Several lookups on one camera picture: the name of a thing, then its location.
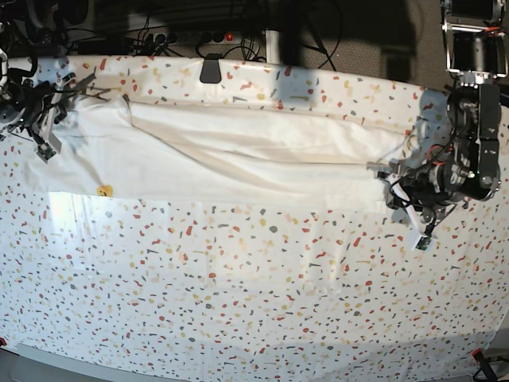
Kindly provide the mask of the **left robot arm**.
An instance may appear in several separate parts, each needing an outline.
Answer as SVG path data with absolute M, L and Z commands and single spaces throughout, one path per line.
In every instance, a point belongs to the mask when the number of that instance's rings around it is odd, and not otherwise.
M 502 25 L 505 1 L 441 2 L 446 70 L 453 78 L 445 116 L 451 131 L 416 167 L 380 171 L 387 207 L 422 213 L 435 223 L 464 198 L 486 201 L 499 187 L 499 80 L 508 74 Z

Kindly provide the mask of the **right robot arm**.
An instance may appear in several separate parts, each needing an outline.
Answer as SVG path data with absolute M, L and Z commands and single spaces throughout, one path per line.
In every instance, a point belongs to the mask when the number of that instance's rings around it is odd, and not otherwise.
M 34 83 L 41 69 L 41 46 L 69 42 L 66 25 L 78 25 L 89 12 L 88 1 L 1 2 L 1 138 L 26 132 L 42 150 L 60 144 L 53 126 L 67 117 L 68 101 L 77 96 L 104 101 L 109 88 L 93 94 L 95 73 L 76 80 L 70 72 L 54 82 Z

